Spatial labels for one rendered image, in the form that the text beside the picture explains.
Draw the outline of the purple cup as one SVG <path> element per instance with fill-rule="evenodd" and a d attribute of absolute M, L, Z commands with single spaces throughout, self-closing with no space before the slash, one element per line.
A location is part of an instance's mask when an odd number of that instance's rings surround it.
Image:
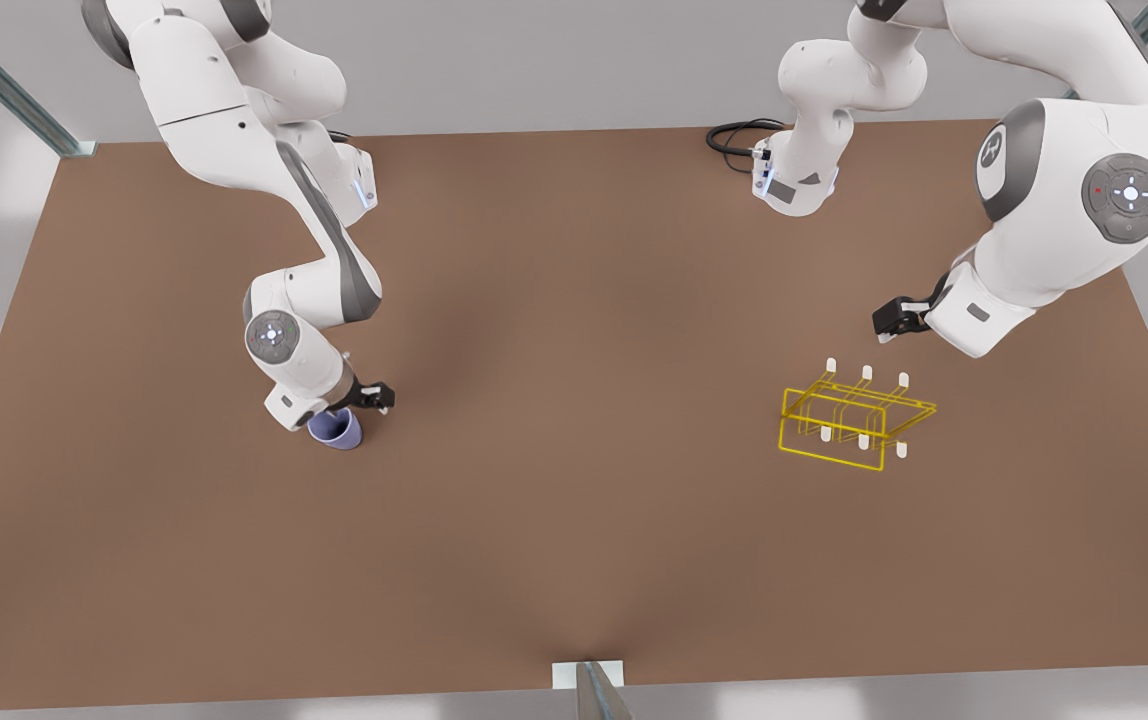
<path fill-rule="evenodd" d="M 315 441 L 342 451 L 352 450 L 363 441 L 362 424 L 350 407 L 313 415 L 307 423 L 307 429 Z"/>

